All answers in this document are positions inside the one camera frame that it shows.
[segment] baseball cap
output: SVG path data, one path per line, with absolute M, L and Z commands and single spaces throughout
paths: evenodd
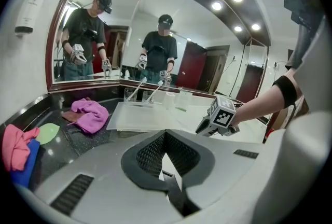
M 161 15 L 158 24 L 160 29 L 162 30 L 170 30 L 173 24 L 173 19 L 170 15 Z
M 160 18 L 158 20 L 158 23 L 167 23 L 169 25 L 172 25 L 173 24 L 173 19 L 170 15 L 164 14 L 164 15 L 160 16 Z
M 112 0 L 98 0 L 99 1 L 99 8 L 106 13 L 111 13 L 111 5 L 112 5 Z

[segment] vent grille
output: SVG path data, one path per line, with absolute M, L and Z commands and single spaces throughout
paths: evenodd
M 240 155 L 240 156 L 243 156 L 246 158 L 250 158 L 250 159 L 256 159 L 258 156 L 258 153 L 250 152 L 250 151 L 246 151 L 246 150 L 242 150 L 242 149 L 238 149 L 237 151 L 234 152 L 234 154 Z
M 88 190 L 92 181 L 93 177 L 83 174 L 78 175 L 51 203 L 51 207 L 69 216 Z

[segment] cloth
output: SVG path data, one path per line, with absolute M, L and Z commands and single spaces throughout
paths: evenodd
M 98 102 L 81 99 L 75 101 L 71 107 L 75 113 L 85 113 L 74 124 L 78 125 L 84 132 L 94 134 L 99 131 L 108 118 L 108 111 Z
M 64 80 L 87 80 L 93 79 L 93 66 L 92 62 L 86 64 L 76 65 L 69 62 L 64 62 Z
M 65 29 L 69 31 L 70 45 L 81 44 L 84 49 L 83 54 L 88 62 L 93 59 L 92 43 L 94 41 L 97 44 L 106 42 L 104 23 L 99 17 L 90 16 L 85 8 L 78 8 L 72 12 L 63 30 Z M 96 37 L 92 37 L 88 33 L 89 30 L 97 31 Z M 64 55 L 66 60 L 70 61 L 70 55 L 67 52 L 64 52 Z
M 24 170 L 10 172 L 11 179 L 14 183 L 22 185 L 27 188 L 29 187 L 29 181 L 30 181 L 32 170 L 35 166 L 39 146 L 40 146 L 40 143 L 35 139 L 32 139 L 30 141 L 30 143 L 27 145 L 27 147 L 30 150 L 30 155 L 27 158 Z
M 144 77 L 146 77 L 148 83 L 158 84 L 160 81 L 160 72 L 155 73 L 145 69 L 141 72 L 140 80 L 142 81 Z
M 44 145 L 50 142 L 58 133 L 60 126 L 54 123 L 45 123 L 39 127 L 39 135 L 36 137 L 36 140 L 40 142 L 41 145 Z
M 27 144 L 39 134 L 39 128 L 23 132 L 10 124 L 6 127 L 2 142 L 2 158 L 7 171 L 23 171 L 30 154 Z
M 147 50 L 147 67 L 158 73 L 167 70 L 168 58 L 177 59 L 176 39 L 172 36 L 160 36 L 157 31 L 146 35 L 142 47 Z
M 291 67 L 297 69 L 302 63 L 302 58 L 309 49 L 316 31 L 309 31 L 306 27 L 300 25 L 297 44 L 292 56 L 286 63 L 285 67 L 289 70 Z
M 79 118 L 81 118 L 85 113 L 75 113 L 71 110 L 62 113 L 62 117 L 69 122 L 76 122 Z

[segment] door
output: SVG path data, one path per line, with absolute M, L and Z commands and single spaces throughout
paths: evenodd
M 208 92 L 219 62 L 219 56 L 207 56 L 197 89 Z
M 191 41 L 187 41 L 175 85 L 196 89 L 205 66 L 205 61 L 206 49 Z
M 238 101 L 246 103 L 255 98 L 262 75 L 262 67 L 252 65 L 247 66 L 239 93 L 237 95 Z

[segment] white bottle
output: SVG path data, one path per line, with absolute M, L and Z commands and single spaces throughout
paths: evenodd
M 15 26 L 15 34 L 20 36 L 33 32 L 35 22 L 44 0 L 24 0 Z

